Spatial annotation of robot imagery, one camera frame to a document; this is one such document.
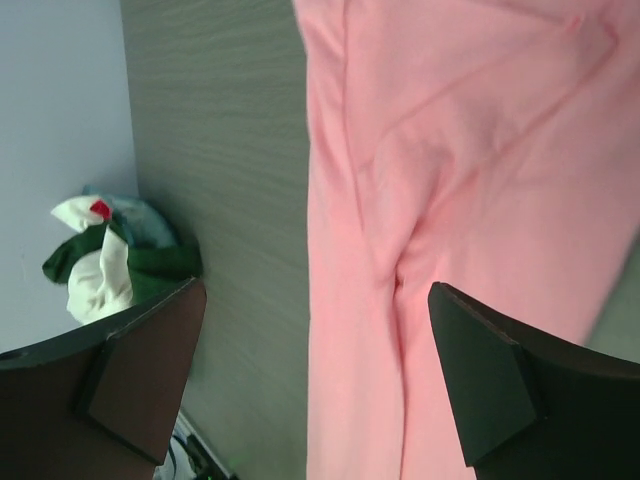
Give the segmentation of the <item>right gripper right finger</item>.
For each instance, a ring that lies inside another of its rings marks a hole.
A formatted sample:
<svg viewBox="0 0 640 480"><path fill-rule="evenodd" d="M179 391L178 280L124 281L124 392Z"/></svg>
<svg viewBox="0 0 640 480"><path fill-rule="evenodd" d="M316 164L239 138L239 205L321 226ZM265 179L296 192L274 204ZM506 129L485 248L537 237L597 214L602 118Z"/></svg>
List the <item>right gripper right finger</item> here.
<svg viewBox="0 0 640 480"><path fill-rule="evenodd" d="M639 366L435 283L428 307L465 464L479 479L636 479Z"/></svg>

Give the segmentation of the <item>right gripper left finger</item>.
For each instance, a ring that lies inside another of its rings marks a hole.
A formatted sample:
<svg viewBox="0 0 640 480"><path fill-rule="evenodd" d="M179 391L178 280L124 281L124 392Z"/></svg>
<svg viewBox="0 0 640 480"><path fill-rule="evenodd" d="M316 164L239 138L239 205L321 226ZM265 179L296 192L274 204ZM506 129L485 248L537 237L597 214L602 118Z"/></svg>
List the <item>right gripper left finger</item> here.
<svg viewBox="0 0 640 480"><path fill-rule="evenodd" d="M150 479L163 464L207 294L189 279L1 356L4 479Z"/></svg>

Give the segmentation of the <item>pink t-shirt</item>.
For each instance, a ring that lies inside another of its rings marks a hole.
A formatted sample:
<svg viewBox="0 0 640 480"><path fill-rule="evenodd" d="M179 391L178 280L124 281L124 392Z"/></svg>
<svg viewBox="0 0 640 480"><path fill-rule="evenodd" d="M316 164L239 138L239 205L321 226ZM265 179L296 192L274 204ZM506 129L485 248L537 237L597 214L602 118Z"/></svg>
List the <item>pink t-shirt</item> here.
<svg viewBox="0 0 640 480"><path fill-rule="evenodd" d="M635 1L298 1L310 479L469 479L445 282L584 340L639 232Z"/></svg>

